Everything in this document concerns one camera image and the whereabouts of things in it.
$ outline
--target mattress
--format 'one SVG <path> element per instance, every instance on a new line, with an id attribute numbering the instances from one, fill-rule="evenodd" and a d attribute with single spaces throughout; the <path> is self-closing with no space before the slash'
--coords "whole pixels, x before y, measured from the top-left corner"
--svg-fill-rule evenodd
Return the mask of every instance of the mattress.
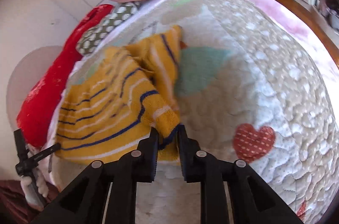
<path id="1" fill-rule="evenodd" d="M 279 19 L 283 8 L 275 3 L 271 16 Z M 339 71 L 318 39 L 311 45 L 275 21 L 248 0 L 151 0 L 76 64 L 67 87 L 104 47 L 182 26 L 188 48 L 176 94 L 188 136 L 218 159 L 247 160 L 304 223 L 316 223 L 338 190 L 338 110 L 332 104 Z M 199 68 L 190 76 L 192 65 Z M 54 141 L 58 111 L 46 146 Z M 256 147 L 239 140 L 264 133 Z M 56 157 L 51 162 L 49 180 L 61 189 L 84 168 Z M 186 184 L 178 165 L 159 162 L 155 182 L 138 185 L 136 221 L 199 223 L 199 204 L 199 185 Z"/>

